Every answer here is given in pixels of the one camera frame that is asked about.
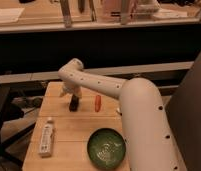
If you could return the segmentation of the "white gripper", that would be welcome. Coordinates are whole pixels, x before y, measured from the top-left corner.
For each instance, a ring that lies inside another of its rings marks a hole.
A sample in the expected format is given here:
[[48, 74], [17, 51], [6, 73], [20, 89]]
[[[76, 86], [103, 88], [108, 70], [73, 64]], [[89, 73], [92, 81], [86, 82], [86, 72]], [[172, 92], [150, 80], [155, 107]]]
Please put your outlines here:
[[63, 83], [60, 96], [63, 97], [66, 94], [72, 94], [78, 98], [82, 97], [81, 88], [73, 83]]

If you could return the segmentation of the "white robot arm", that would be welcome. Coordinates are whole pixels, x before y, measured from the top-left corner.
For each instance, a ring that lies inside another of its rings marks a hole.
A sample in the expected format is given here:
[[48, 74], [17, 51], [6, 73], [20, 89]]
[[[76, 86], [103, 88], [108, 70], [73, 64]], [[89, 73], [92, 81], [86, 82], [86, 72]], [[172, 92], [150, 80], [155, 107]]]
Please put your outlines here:
[[119, 101], [131, 171], [180, 171], [173, 133], [153, 82], [90, 74], [77, 58], [63, 65], [58, 76], [64, 94], [80, 96], [80, 87], [85, 87]]

